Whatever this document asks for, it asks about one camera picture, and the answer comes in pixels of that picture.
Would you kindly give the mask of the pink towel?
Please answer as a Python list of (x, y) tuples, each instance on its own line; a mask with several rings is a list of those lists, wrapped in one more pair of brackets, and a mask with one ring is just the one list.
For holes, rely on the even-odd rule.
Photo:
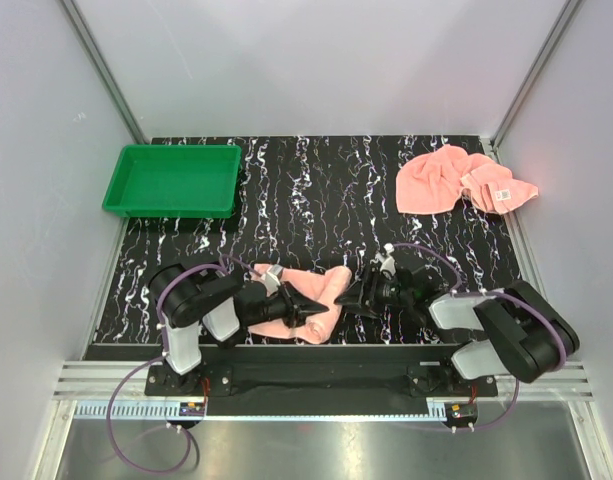
[(467, 198), (484, 213), (505, 215), (538, 195), (537, 186), (488, 156), (452, 145), (414, 157), (396, 176), (396, 207), (403, 214), (446, 213)]
[(274, 339), (298, 339), (309, 344), (327, 342), (341, 315), (335, 300), (347, 289), (352, 272), (346, 266), (336, 266), (323, 274), (284, 268), (282, 281), (290, 282), (301, 294), (328, 307), (323, 313), (309, 316), (304, 325), (290, 329), (282, 320), (273, 320), (249, 328), (251, 334)]

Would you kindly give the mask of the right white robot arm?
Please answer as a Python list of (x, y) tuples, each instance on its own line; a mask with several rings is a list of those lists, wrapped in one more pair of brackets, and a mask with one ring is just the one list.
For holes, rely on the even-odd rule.
[(412, 389), (421, 395), (465, 396), (503, 374), (532, 383), (580, 348), (577, 332), (524, 280), (486, 293), (454, 294), (422, 262), (405, 268), (383, 258), (372, 261), (335, 303), (367, 318), (398, 310), (441, 342), (456, 345), (447, 359), (409, 372)]

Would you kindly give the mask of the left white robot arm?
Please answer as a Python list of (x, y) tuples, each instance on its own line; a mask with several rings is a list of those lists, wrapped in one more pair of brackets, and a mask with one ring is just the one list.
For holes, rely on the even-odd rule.
[(202, 328), (220, 347), (229, 348), (243, 341), (251, 326), (279, 320), (286, 327), (301, 327), (308, 317), (328, 311), (284, 280), (279, 265), (252, 274), (258, 279), (245, 281), (212, 262), (190, 269), (174, 264), (152, 277), (148, 288), (164, 359), (149, 368), (147, 396), (209, 393), (210, 382), (221, 375), (203, 360), (198, 341)]

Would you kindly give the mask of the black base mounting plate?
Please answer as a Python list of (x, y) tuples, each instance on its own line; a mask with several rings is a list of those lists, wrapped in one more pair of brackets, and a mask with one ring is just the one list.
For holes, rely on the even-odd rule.
[(263, 388), (386, 389), (414, 397), (491, 397), (492, 376), (465, 380), (449, 365), (455, 345), (324, 345), (204, 347), (186, 374), (157, 362), (148, 369), (148, 396), (212, 397), (258, 393)]

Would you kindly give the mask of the green plastic tray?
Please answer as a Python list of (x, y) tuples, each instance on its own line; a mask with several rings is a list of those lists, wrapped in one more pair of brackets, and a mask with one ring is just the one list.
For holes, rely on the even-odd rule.
[(241, 158), (237, 145), (126, 146), (102, 208), (123, 218), (229, 218)]

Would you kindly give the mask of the front aluminium rail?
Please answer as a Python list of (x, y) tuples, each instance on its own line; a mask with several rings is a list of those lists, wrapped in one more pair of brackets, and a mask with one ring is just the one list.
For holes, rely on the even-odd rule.
[(148, 396), (147, 372), (135, 362), (67, 362), (53, 398), (71, 401), (85, 419), (200, 421), (416, 421), (442, 422), (453, 405), (487, 402), (591, 402), (583, 368), (574, 364), (533, 384), (508, 376), (483, 380), (462, 396), (421, 394), (407, 376), (391, 383), (345, 389), (334, 384), (244, 389), (230, 367), (209, 376), (210, 385), (189, 396)]

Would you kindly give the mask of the right aluminium frame post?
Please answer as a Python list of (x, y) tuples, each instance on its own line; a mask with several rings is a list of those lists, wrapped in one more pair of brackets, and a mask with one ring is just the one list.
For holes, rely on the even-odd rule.
[(493, 153), (497, 153), (503, 140), (509, 133), (529, 94), (540, 79), (541, 74), (548, 65), (551, 57), (562, 42), (576, 15), (584, 5), (584, 0), (566, 0), (559, 11), (555, 21), (550, 27), (542, 42), (535, 59), (507, 109), (499, 127), (489, 139)]

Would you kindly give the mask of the aluminium frame post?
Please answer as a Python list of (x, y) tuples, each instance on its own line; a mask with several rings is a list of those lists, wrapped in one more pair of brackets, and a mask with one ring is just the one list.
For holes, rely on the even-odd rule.
[(73, 0), (58, 0), (57, 3), (74, 30), (78, 41), (133, 142), (136, 144), (149, 144), (150, 140), (144, 134), (137, 121), (137, 117), (130, 108), (78, 3)]
[(559, 11), (555, 21), (550, 27), (542, 42), (535, 59), (507, 109), (499, 127), (489, 139), (493, 153), (497, 153), (503, 140), (509, 133), (529, 94), (540, 79), (541, 74), (548, 65), (551, 57), (562, 42), (576, 15), (584, 5), (584, 0), (566, 0)]

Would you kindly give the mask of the left aluminium frame post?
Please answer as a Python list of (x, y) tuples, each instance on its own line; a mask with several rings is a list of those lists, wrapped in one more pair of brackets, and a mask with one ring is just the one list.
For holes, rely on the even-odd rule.
[(137, 117), (130, 108), (78, 3), (73, 0), (58, 0), (57, 3), (74, 30), (78, 41), (133, 142), (136, 144), (149, 144), (150, 140), (144, 134), (137, 121)]

